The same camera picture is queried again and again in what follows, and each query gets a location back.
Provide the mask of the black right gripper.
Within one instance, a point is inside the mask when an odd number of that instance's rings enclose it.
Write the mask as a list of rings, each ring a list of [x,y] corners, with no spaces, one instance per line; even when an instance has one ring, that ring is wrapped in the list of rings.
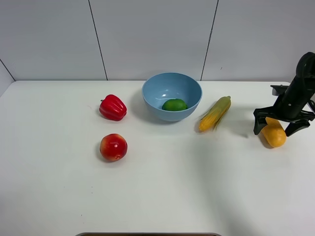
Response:
[[[312,77],[298,78],[295,77],[288,85],[288,89],[282,95],[277,96],[273,106],[255,109],[254,129],[255,135],[267,125],[266,117],[290,122],[285,129],[287,137],[294,133],[308,128],[309,120],[315,118],[313,112],[304,111],[303,108],[309,103],[315,93],[315,79]]]

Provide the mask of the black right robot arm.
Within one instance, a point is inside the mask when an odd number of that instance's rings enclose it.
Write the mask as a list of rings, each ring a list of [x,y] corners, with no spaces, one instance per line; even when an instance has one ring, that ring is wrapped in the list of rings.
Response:
[[[267,125],[267,118],[288,122],[286,135],[292,134],[310,126],[315,118],[315,54],[304,54],[296,67],[296,75],[289,86],[272,85],[278,97],[273,106],[255,109],[253,132],[258,135]]]

